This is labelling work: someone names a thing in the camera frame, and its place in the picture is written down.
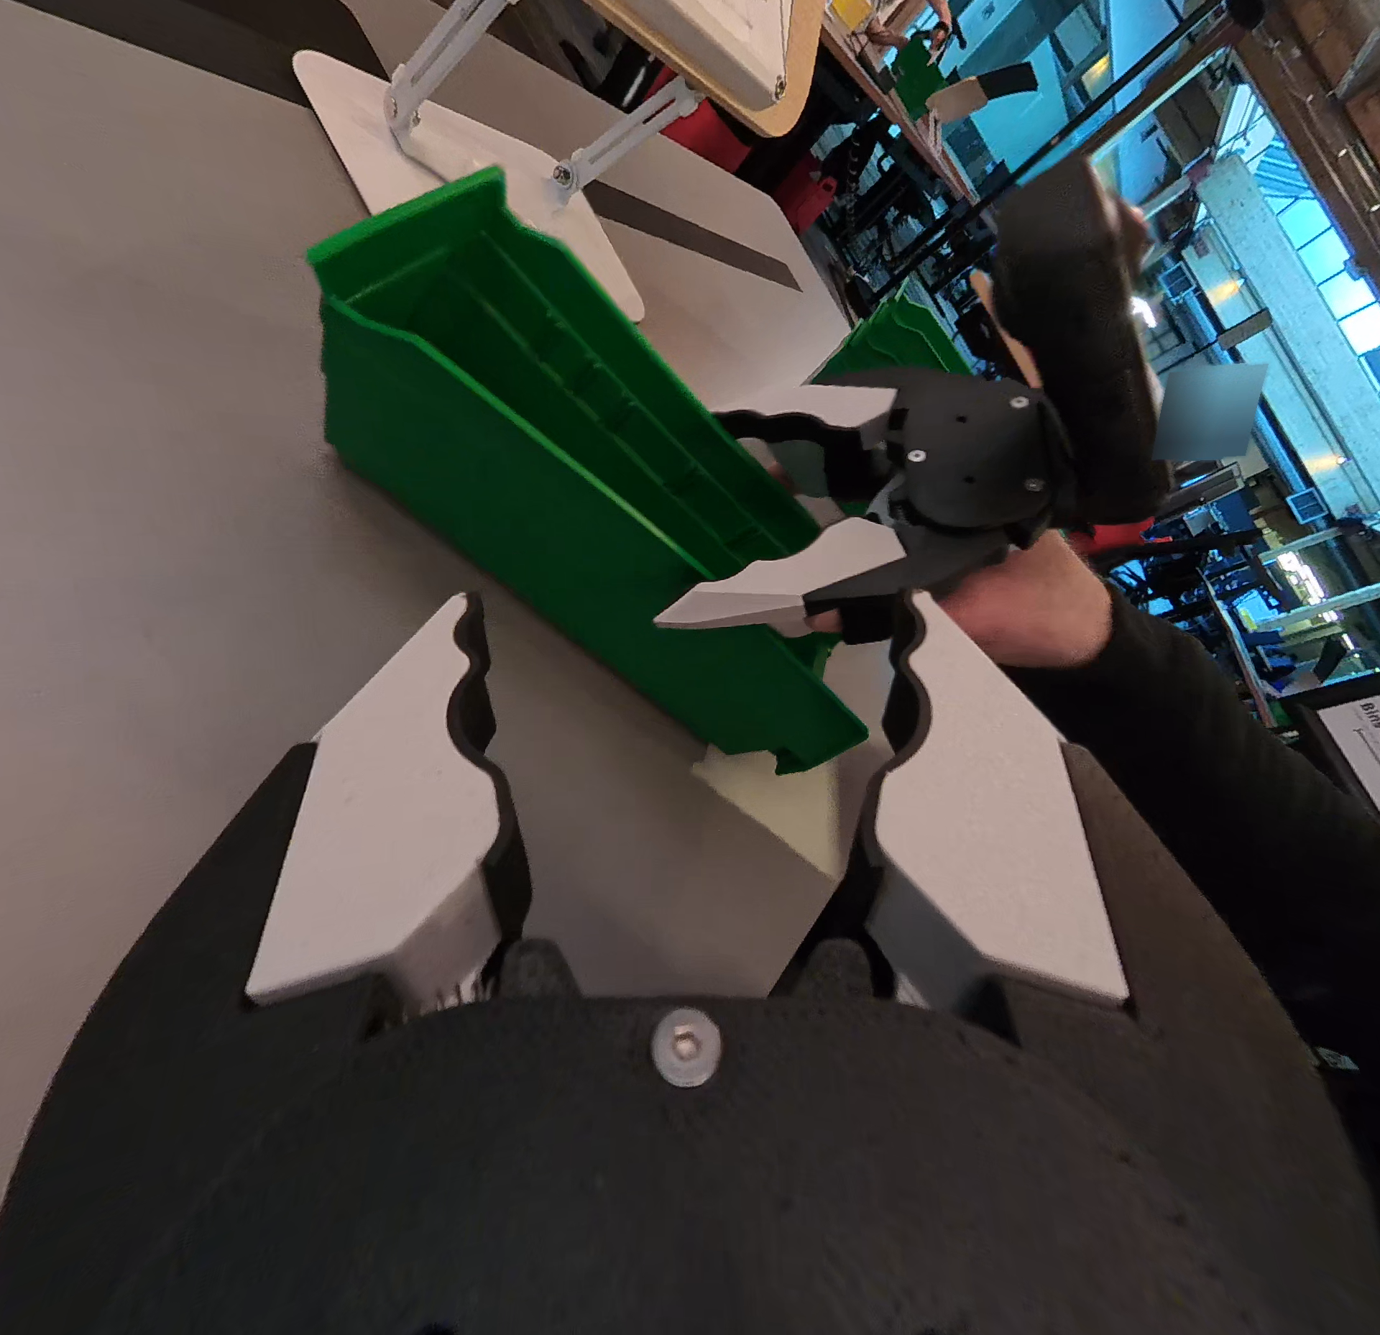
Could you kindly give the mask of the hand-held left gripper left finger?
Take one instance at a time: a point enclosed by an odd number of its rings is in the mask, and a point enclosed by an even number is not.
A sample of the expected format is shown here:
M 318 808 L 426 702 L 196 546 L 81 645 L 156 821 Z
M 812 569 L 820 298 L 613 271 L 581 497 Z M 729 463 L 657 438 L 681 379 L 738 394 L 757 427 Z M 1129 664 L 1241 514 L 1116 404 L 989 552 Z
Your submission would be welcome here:
M 490 994 L 530 878 L 477 594 L 445 601 L 319 728 L 246 978 L 264 1009 L 380 978 L 405 1015 Z

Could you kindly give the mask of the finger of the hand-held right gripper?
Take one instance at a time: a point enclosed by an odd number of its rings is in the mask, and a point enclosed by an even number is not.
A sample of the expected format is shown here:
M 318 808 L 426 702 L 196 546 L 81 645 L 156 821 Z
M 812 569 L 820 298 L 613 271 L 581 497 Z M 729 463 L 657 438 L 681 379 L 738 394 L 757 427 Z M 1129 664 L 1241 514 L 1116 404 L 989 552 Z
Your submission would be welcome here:
M 892 527 L 848 516 L 791 556 L 752 561 L 729 578 L 695 584 L 651 622 L 668 631 L 767 626 L 782 637 L 801 637 L 809 633 L 807 620 L 824 611 L 807 607 L 807 597 L 903 559 Z
M 733 440 L 765 446 L 793 493 L 869 503 L 890 478 L 881 448 L 896 398 L 884 385 L 774 385 L 712 415 Z

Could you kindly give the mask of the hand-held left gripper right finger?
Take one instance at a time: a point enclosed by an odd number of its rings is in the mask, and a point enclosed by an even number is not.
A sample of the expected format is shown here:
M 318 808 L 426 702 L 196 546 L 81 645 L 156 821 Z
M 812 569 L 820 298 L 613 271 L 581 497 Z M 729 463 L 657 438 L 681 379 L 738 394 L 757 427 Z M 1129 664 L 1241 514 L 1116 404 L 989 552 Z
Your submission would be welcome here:
M 1125 1007 L 1061 736 L 924 592 L 903 597 L 871 777 L 824 937 L 873 984 L 970 1016 L 994 982 Z

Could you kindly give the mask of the person's right forearm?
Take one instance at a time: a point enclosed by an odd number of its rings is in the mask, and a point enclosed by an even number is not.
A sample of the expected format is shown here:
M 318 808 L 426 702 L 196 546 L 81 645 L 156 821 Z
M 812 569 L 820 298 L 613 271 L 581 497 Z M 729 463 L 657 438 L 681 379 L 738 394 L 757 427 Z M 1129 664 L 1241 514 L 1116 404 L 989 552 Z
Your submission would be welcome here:
M 1087 664 L 1009 679 L 1112 777 L 1313 1047 L 1375 1073 L 1377 827 L 1180 630 L 1108 595 Z

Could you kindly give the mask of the row of green bins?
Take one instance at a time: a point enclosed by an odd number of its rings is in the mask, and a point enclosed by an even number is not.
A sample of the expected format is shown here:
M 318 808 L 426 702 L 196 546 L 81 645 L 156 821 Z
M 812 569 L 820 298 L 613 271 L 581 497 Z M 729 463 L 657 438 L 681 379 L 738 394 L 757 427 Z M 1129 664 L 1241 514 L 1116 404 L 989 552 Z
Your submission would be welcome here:
M 930 61 L 930 47 L 920 32 L 909 36 L 905 46 L 894 51 L 888 74 L 894 93 L 911 119 L 924 118 L 928 99 L 945 87 L 945 74 L 939 64 Z

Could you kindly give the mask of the person's right hand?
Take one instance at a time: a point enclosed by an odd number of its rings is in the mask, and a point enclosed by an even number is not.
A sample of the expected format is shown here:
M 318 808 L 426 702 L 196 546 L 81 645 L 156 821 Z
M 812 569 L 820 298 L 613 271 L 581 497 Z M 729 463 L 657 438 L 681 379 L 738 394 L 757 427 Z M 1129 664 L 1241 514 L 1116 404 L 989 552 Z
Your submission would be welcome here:
M 1057 531 L 1009 550 L 937 603 L 1004 669 L 1076 669 L 1112 637 L 1108 588 Z

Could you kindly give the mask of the red bag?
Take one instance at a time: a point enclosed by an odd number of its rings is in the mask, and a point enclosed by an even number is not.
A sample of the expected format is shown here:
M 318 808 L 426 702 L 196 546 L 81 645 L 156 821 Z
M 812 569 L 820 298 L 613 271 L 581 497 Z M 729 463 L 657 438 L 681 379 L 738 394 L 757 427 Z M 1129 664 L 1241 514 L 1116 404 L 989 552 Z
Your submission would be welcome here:
M 829 209 L 835 192 L 835 176 L 824 171 L 822 161 L 812 154 L 805 154 L 771 192 L 771 199 L 780 209 L 791 233 L 801 237 Z
M 735 174 L 752 152 L 752 140 L 742 140 L 740 131 L 708 99 L 699 101 L 691 112 L 664 125 L 661 137 L 727 174 Z

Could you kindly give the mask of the white printed sign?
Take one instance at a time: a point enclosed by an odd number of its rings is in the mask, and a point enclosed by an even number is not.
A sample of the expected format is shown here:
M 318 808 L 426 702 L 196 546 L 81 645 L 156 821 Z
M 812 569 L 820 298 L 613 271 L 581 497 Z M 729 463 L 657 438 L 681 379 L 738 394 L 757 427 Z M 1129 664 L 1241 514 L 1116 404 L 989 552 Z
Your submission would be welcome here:
M 1377 696 L 1326 692 L 1313 707 L 1318 753 L 1337 785 L 1377 812 Z

